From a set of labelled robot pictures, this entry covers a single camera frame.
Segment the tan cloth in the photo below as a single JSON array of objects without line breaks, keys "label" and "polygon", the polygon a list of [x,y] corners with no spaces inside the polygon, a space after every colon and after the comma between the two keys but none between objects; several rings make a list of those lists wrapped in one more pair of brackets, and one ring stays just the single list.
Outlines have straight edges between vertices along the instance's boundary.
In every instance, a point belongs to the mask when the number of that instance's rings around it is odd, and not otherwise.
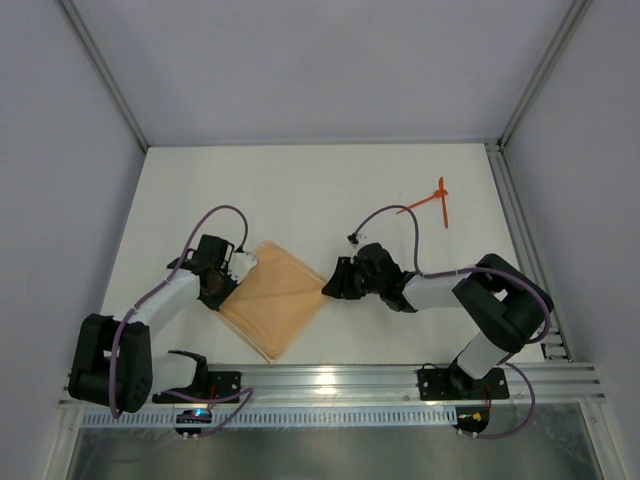
[{"label": "tan cloth", "polygon": [[307,265],[272,242],[253,254],[258,265],[227,298],[220,315],[236,333],[275,362],[326,301],[326,283]]}]

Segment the folded cloth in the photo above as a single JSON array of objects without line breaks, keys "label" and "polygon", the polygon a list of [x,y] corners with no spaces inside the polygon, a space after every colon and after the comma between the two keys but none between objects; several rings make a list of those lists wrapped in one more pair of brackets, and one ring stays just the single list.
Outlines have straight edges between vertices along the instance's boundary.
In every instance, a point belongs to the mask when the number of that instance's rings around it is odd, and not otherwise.
[{"label": "folded cloth", "polygon": [[275,243],[265,242],[243,282],[221,308],[222,319],[249,345],[274,363],[326,301],[326,283],[311,268]]}]

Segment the robotic arm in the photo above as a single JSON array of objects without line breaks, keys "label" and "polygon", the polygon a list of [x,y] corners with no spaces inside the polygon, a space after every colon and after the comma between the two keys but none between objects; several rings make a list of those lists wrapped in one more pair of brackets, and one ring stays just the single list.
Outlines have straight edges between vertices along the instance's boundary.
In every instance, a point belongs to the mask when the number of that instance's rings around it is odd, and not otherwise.
[{"label": "robotic arm", "polygon": [[[349,240],[357,245],[355,236]],[[452,397],[441,399],[450,400],[480,398],[494,367],[522,350],[540,327],[545,312],[531,290],[551,312],[551,298],[496,254],[485,255],[475,267],[423,276],[402,271],[387,250],[372,243],[360,248],[354,257],[340,257],[322,293],[346,300],[378,294],[397,312],[464,308],[480,333],[451,363],[446,379],[440,379],[439,393],[445,395],[444,390],[448,390]]]},{"label": "robotic arm", "polygon": [[[167,268],[173,269],[177,261]],[[152,358],[151,341],[178,311],[196,300],[219,310],[257,263],[250,253],[234,251],[234,245],[228,241],[202,235],[191,258],[140,307],[135,323],[127,324],[123,330],[115,384],[119,410],[136,412],[149,395],[168,389],[209,398],[211,385],[205,357],[173,350]],[[82,323],[69,380],[72,397],[109,405],[112,342],[125,314],[126,310],[113,316],[91,314]]]}]

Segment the white table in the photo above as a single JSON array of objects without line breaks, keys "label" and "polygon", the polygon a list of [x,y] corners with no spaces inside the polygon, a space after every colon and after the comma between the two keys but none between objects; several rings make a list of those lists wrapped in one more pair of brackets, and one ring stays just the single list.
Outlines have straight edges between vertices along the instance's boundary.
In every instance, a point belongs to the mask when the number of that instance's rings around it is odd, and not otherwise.
[{"label": "white table", "polygon": [[[441,176],[449,191],[450,226],[443,226],[439,200],[415,210],[422,269],[469,265],[487,252],[516,265],[481,144],[152,148],[103,312],[131,305],[155,285],[195,223],[215,205],[228,203],[245,212],[247,249],[272,240],[328,279],[337,257],[350,255],[346,235],[364,217],[387,204],[431,195]],[[234,213],[221,212],[202,233],[237,244],[242,223]],[[407,214],[382,214],[364,234],[387,248],[401,268],[413,268]],[[400,314],[375,296],[330,299],[278,363],[448,363],[477,331],[463,309]],[[206,355],[210,363],[266,363],[199,303],[184,309],[153,344],[154,353],[176,348]],[[537,345],[516,357],[518,362],[542,359]]]}]

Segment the gray wall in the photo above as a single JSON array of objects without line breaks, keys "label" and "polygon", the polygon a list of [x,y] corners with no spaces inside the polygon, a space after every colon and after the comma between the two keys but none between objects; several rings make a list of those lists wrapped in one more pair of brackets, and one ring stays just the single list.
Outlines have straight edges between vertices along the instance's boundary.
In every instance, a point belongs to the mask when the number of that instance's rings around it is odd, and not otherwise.
[{"label": "gray wall", "polygon": [[75,0],[154,146],[496,138],[569,0]]},{"label": "gray wall", "polygon": [[640,454],[640,2],[594,2],[508,152],[580,359]]},{"label": "gray wall", "polygon": [[143,155],[55,2],[3,2],[0,45],[0,478],[28,479]]}]

